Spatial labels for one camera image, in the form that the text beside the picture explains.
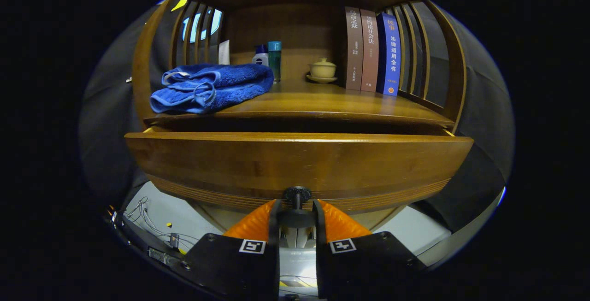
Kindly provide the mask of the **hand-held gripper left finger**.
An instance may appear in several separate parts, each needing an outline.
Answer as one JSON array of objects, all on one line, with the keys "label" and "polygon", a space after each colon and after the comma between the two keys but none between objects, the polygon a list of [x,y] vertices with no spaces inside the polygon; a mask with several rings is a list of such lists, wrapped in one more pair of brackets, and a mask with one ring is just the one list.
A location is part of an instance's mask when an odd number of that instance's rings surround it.
[{"label": "hand-held gripper left finger", "polygon": [[261,236],[203,235],[183,258],[183,279],[217,299],[278,299],[282,200],[268,206]]}]

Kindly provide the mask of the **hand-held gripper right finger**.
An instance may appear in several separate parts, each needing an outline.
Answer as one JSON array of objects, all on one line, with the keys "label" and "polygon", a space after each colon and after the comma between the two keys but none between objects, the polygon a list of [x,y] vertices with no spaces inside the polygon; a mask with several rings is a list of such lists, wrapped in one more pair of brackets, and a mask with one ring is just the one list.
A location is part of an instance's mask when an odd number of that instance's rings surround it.
[{"label": "hand-held gripper right finger", "polygon": [[314,200],[320,299],[394,299],[426,270],[391,232],[370,232],[326,201]]}]

